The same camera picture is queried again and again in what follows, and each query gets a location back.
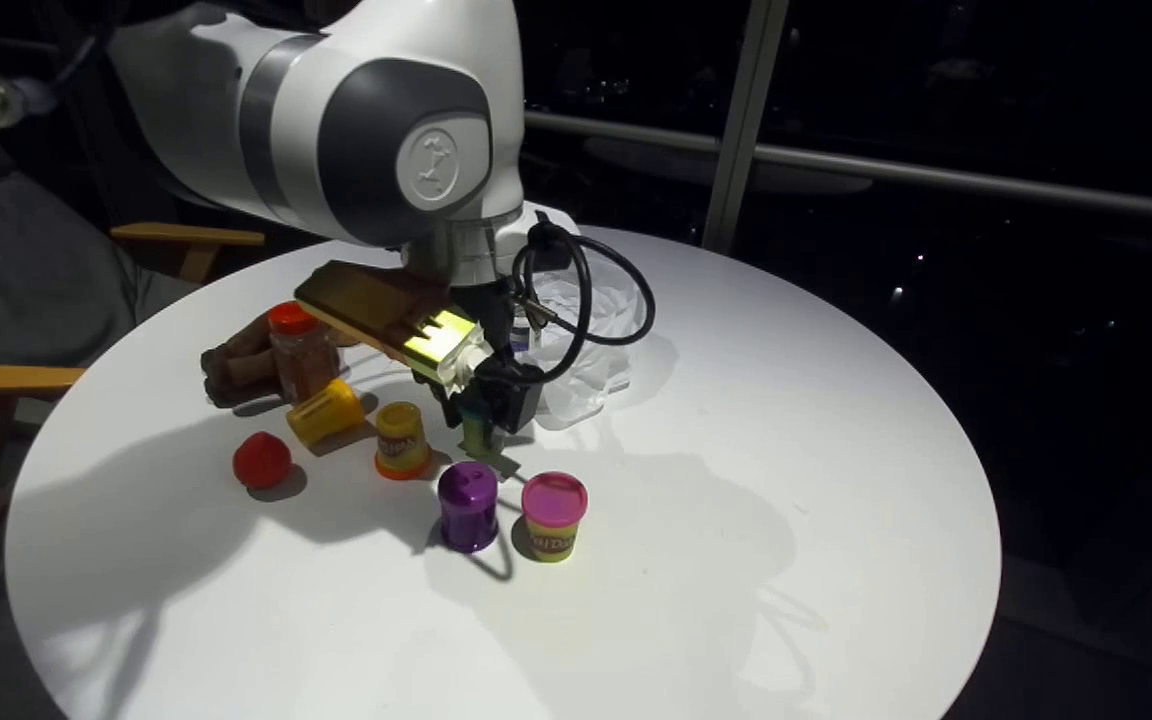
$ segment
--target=table surface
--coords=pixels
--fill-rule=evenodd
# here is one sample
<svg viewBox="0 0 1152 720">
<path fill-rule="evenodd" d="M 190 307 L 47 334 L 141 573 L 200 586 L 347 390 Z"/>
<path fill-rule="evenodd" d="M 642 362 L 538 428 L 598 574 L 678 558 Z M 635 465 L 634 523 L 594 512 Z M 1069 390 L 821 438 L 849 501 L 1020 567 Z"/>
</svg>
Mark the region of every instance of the table surface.
<svg viewBox="0 0 1152 720">
<path fill-rule="evenodd" d="M 315 245 L 194 290 L 123 334 L 35 435 L 7 518 L 26 647 L 78 717 L 135 720 L 906 720 L 939 717 L 988 640 L 1001 523 L 950 402 L 886 340 L 749 264 L 588 229 L 660 295 L 634 386 L 515 448 L 588 482 L 578 554 L 433 542 L 430 482 L 378 443 L 307 457 L 286 407 L 217 410 L 198 356 L 325 258 Z M 366 356 L 357 380 L 425 386 Z M 275 432 L 302 496 L 229 470 Z"/>
</svg>

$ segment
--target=black cable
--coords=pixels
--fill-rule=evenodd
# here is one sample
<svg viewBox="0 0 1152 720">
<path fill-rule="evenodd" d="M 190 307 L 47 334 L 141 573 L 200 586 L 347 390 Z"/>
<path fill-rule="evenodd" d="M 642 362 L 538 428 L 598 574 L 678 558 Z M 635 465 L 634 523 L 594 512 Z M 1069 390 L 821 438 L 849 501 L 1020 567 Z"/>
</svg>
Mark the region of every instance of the black cable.
<svg viewBox="0 0 1152 720">
<path fill-rule="evenodd" d="M 512 279 L 515 279 L 526 290 L 534 290 L 534 287 L 529 287 L 529 276 L 534 276 L 529 264 L 534 264 L 534 257 L 538 257 L 538 248 L 526 248 L 526 251 L 512 258 Z M 540 377 L 515 377 L 515 385 L 552 385 L 552 380 L 562 380 L 562 377 L 578 362 L 578 356 L 579 356 L 579 347 L 585 347 L 585 340 L 588 340 L 588 321 L 594 321 L 594 272 L 588 272 L 588 257 L 585 257 L 585 251 L 578 251 L 572 264 L 578 264 L 578 287 L 579 287 L 579 307 L 578 307 L 572 345 L 570 345 L 570 352 L 565 352 L 565 358 L 562 358 L 557 367 L 550 367 L 550 371 L 540 371 Z"/>
<path fill-rule="evenodd" d="M 647 307 L 644 307 L 644 324 L 642 324 L 635 330 L 629 330 L 629 334 L 598 334 L 598 330 L 585 330 L 585 340 L 594 340 L 594 345 L 611 345 L 611 347 L 623 347 L 623 345 L 644 340 L 644 334 L 652 330 L 652 324 L 658 324 L 658 290 L 652 290 L 647 276 L 644 276 L 629 257 L 622 257 L 616 248 L 609 248 L 609 245 L 599 245 L 599 240 L 588 240 L 588 236 L 572 236 L 572 240 L 578 240 L 578 257 L 579 257 L 579 258 L 585 258 L 579 248 L 594 248 L 594 251 L 609 257 L 616 266 L 623 266 L 623 276 L 642 287 L 642 295 L 644 295 L 644 305 L 647 305 Z M 534 266 L 526 266 L 519 283 L 526 283 L 526 295 L 538 299 Z M 552 307 L 544 307 L 544 305 L 538 305 L 538 307 L 540 307 L 544 321 L 552 321 L 557 329 L 578 330 L 578 324 L 570 324 L 562 312 L 552 312 Z"/>
</svg>

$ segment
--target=small cup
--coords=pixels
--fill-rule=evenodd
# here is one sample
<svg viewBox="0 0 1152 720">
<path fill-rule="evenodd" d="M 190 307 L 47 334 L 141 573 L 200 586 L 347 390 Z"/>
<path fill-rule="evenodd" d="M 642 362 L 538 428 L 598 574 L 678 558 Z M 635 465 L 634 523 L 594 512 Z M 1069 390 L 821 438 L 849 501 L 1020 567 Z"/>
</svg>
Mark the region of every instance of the small cup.
<svg viewBox="0 0 1152 720">
<path fill-rule="evenodd" d="M 436 465 L 415 402 L 385 402 L 378 428 L 378 470 L 389 479 L 425 479 Z"/>
<path fill-rule="evenodd" d="M 456 553 L 480 553 L 501 534 L 496 470 L 487 465 L 454 465 L 440 474 L 440 534 Z"/>
<path fill-rule="evenodd" d="M 529 527 L 534 554 L 544 564 L 572 554 L 585 506 L 588 506 L 588 496 L 578 474 L 570 470 L 534 474 L 526 486 L 526 527 Z"/>
</svg>

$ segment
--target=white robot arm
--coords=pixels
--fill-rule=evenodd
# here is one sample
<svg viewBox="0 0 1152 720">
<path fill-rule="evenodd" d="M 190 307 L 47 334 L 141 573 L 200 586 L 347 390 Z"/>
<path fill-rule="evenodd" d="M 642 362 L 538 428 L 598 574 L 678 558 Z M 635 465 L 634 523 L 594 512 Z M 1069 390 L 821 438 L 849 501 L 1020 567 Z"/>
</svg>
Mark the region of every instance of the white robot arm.
<svg viewBox="0 0 1152 720">
<path fill-rule="evenodd" d="M 108 55 L 190 191 L 401 248 L 450 287 L 510 276 L 534 225 L 512 0 L 366 0 L 325 33 L 194 4 L 121 29 Z"/>
</svg>

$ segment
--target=chair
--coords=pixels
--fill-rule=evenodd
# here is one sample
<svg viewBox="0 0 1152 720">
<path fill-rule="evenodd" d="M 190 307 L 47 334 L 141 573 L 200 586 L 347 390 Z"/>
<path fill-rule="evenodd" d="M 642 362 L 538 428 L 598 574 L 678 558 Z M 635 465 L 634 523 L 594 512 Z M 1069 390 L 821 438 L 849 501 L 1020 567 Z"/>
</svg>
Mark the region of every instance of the chair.
<svg viewBox="0 0 1152 720">
<path fill-rule="evenodd" d="M 180 248 L 180 279 L 133 264 L 112 240 Z M 90 358 L 198 287 L 217 251 L 261 245 L 261 232 L 194 225 L 121 225 L 103 236 L 0 146 L 0 448 L 22 399 L 66 395 Z"/>
</svg>

